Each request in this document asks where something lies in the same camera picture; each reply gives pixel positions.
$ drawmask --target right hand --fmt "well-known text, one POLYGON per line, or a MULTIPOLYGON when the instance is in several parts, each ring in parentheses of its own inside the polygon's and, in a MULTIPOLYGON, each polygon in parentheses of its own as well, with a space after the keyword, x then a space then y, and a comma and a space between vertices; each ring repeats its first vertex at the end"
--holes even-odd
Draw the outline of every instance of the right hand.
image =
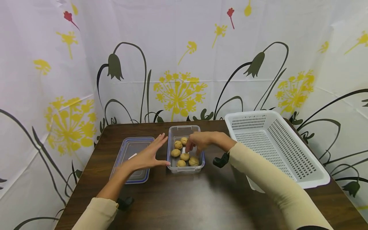
POLYGON ((200 154, 203 150, 205 150, 209 145, 213 144, 213 135, 214 132, 194 132, 189 135, 187 140, 185 152, 193 150, 193 147, 197 147, 196 154, 200 154))

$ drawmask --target person's left arm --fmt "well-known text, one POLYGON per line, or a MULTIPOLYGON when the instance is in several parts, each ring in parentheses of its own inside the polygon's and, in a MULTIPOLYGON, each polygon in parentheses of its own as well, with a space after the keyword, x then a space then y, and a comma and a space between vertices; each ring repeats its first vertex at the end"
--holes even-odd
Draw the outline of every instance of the person's left arm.
POLYGON ((147 148, 138 153, 135 157, 124 162, 115 172, 105 187, 98 193, 74 225, 73 230, 91 229, 105 230, 114 220, 118 204, 115 202, 121 188, 127 182, 130 175, 144 168, 155 166, 168 166, 166 160, 156 160, 157 150, 167 141, 165 133, 160 134, 147 148))

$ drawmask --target black wrist sensor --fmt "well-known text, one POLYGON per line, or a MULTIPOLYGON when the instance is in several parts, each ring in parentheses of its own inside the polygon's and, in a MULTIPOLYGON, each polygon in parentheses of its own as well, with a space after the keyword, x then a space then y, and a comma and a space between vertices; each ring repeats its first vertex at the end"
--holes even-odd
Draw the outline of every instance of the black wrist sensor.
POLYGON ((229 162, 229 154, 224 153, 221 158, 214 158, 212 164, 215 166, 222 168, 229 162))

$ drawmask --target clear plastic container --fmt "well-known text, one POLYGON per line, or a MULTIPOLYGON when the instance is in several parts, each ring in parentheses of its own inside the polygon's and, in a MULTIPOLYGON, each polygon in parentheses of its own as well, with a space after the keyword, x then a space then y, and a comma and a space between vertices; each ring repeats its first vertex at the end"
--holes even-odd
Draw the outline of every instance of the clear plastic container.
MULTIPOLYGON (((202 151, 199 155, 199 165, 198 166, 189 166, 189 161, 186 161, 187 166, 185 167, 176 167, 177 162, 180 160, 180 157, 174 158, 171 156, 171 151, 175 148, 175 141, 180 141, 182 137, 189 137, 190 134, 194 132, 200 132, 201 129, 198 125, 179 125, 179 126, 171 126, 169 129, 169 141, 167 146, 167 161, 171 163, 168 168, 172 173, 185 173, 185 174, 193 174, 199 173, 201 169, 205 165, 205 155, 202 151)), ((197 148, 194 147, 192 151, 189 152, 189 155, 196 156, 197 148)))
MULTIPOLYGON (((127 161, 134 154, 139 153, 151 144, 155 139, 153 137, 128 137, 121 144, 119 154, 117 155, 110 179, 115 173, 116 167, 127 161)), ((135 171, 125 184, 143 184, 148 180, 149 169, 135 171)))

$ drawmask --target yellow dandelion print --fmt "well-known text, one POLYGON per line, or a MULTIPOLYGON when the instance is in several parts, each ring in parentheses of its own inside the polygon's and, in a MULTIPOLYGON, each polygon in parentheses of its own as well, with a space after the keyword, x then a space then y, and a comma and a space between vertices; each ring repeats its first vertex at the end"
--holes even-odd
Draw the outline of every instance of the yellow dandelion print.
POLYGON ((215 43, 216 43, 216 40, 217 40, 218 36, 221 35, 222 37, 225 37, 225 31, 226 31, 226 28, 227 28, 226 25, 222 25, 222 27, 220 27, 217 24, 215 24, 215 27, 216 27, 216 30, 215 30, 216 37, 215 37, 215 40, 213 41, 212 48, 215 46, 215 43))
POLYGON ((352 51, 352 49, 354 49, 355 47, 357 47, 359 44, 365 44, 365 47, 367 47, 368 46, 368 34, 365 31, 363 31, 362 32, 362 36, 360 36, 357 39, 357 41, 358 42, 352 48, 350 48, 348 51, 346 51, 344 53, 344 55, 347 54, 347 53, 349 53, 350 51, 352 51))
POLYGON ((297 77, 291 76, 287 81, 280 82, 275 97, 279 102, 279 107, 284 107, 281 111, 293 113, 295 108, 300 108, 308 98, 310 92, 313 92, 314 75, 309 70, 306 74, 299 72, 297 77))
POLYGON ((251 15, 252 13, 252 7, 251 7, 251 0, 249 0, 247 7, 244 9, 244 14, 246 17, 251 15))
POLYGON ((47 75, 50 72, 51 66, 49 63, 42 59, 33 60, 33 63, 36 65, 36 70, 40 71, 40 75, 47 75))
POLYGON ((70 59, 73 59, 73 56, 71 54, 71 44, 75 43, 75 44, 78 44, 78 41, 75 40, 75 35, 74 35, 74 31, 69 31, 68 34, 64 34, 64 33, 59 33, 59 32, 56 32, 58 35, 61 36, 61 41, 62 42, 65 42, 68 46, 68 50, 69 50, 69 55, 70 55, 70 59))
POLYGON ((189 52, 189 54, 194 53, 197 50, 197 44, 195 42, 188 42, 187 45, 187 50, 185 51, 185 53, 183 54, 183 56, 181 57, 181 59, 178 62, 178 65, 180 64, 181 60, 184 58, 184 56, 189 52))
POLYGON ((199 78, 191 77, 190 73, 165 72, 165 77, 160 77, 160 82, 153 85, 157 92, 156 99, 164 104, 164 109, 172 111, 171 121, 174 114, 187 117, 189 112, 196 111, 197 102, 203 103, 204 95, 201 93, 207 87, 205 83, 199 82, 199 78))
POLYGON ((317 51, 320 53, 325 53, 328 50, 329 42, 325 41, 323 45, 321 45, 321 48, 317 51))
POLYGON ((79 98, 72 98, 65 101, 61 96, 51 102, 45 114, 50 132, 47 141, 51 148, 57 149, 61 156, 71 156, 82 146, 92 146, 97 131, 94 125, 97 118, 92 109, 93 100, 82 103, 79 98))

